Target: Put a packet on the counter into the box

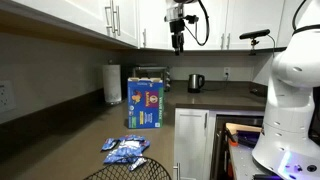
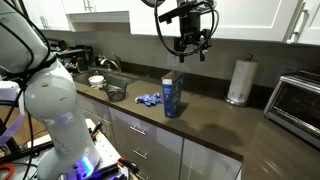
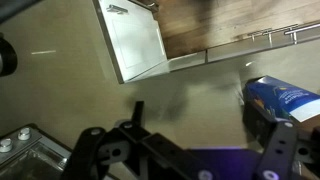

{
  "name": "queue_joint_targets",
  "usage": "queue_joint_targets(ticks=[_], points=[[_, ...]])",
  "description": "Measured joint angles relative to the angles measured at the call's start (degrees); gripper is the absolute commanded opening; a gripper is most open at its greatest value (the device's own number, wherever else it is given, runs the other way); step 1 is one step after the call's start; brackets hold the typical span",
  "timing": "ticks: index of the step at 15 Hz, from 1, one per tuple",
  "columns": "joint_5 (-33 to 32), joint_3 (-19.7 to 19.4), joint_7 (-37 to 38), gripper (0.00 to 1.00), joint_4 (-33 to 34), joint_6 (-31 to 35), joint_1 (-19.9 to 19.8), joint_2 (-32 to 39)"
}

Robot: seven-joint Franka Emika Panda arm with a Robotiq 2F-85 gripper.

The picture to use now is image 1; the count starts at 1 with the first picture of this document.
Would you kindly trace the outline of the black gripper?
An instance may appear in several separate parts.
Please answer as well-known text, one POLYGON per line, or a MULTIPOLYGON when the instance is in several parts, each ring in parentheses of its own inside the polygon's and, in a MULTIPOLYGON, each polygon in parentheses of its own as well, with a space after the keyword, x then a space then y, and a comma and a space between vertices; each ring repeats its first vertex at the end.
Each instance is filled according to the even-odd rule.
POLYGON ((174 53, 176 56, 178 56, 178 45, 180 44, 180 52, 184 52, 184 26, 185 23, 183 20, 176 20, 172 21, 169 23, 170 26, 170 32, 172 33, 171 38, 172 38, 172 43, 173 43, 173 48, 174 48, 174 53))

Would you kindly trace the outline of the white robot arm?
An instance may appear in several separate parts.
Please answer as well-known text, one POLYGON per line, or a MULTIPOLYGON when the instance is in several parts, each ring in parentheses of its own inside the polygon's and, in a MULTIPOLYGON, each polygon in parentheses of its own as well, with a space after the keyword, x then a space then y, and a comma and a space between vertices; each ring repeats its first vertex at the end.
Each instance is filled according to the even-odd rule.
POLYGON ((320 86, 320 0, 311 0, 287 48, 271 64, 253 159, 283 180, 320 180, 320 147, 309 136, 320 86))

